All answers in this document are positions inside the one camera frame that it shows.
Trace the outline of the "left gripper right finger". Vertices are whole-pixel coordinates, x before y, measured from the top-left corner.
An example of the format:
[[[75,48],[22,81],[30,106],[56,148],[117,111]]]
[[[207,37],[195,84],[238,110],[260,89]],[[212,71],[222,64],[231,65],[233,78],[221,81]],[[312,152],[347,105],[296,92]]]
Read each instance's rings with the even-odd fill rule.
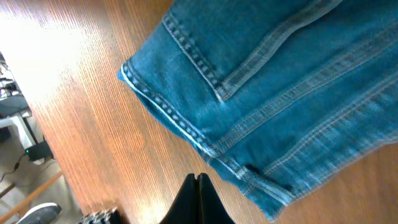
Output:
[[[205,173],[198,181],[198,222],[200,224],[234,224],[225,210],[216,190]]]

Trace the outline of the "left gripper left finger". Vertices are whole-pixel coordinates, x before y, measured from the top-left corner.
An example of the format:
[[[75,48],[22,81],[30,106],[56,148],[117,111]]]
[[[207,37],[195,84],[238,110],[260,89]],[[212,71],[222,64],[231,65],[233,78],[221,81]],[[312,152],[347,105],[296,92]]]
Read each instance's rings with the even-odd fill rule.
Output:
[[[197,182],[188,174],[167,214],[160,224],[194,224],[197,222]]]

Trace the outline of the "dark blue jeans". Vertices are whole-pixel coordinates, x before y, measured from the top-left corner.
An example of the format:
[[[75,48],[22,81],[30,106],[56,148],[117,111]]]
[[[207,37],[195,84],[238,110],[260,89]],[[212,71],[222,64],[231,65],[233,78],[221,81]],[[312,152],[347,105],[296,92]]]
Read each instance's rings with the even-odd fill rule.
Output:
[[[274,221],[397,142],[397,1],[174,1],[118,78]]]

